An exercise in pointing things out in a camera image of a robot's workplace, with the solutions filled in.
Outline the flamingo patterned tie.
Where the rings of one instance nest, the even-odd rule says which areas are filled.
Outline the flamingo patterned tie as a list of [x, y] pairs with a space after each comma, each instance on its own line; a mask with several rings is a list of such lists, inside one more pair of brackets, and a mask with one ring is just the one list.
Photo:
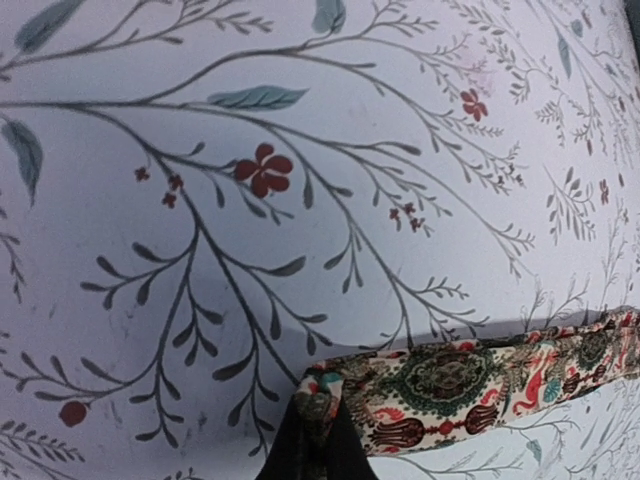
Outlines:
[[639, 312], [322, 361], [294, 395], [319, 445], [346, 408], [368, 456], [436, 449], [639, 375]]

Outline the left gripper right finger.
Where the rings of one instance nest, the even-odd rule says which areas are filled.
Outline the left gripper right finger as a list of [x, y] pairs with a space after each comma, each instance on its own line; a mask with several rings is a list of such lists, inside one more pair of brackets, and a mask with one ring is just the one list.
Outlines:
[[328, 480], [378, 480], [343, 401], [329, 430], [324, 453]]

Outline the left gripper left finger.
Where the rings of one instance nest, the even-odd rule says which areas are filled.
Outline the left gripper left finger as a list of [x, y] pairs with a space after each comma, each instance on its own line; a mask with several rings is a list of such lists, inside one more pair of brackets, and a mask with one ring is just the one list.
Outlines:
[[291, 399], [257, 480], [309, 479], [309, 452], [304, 422]]

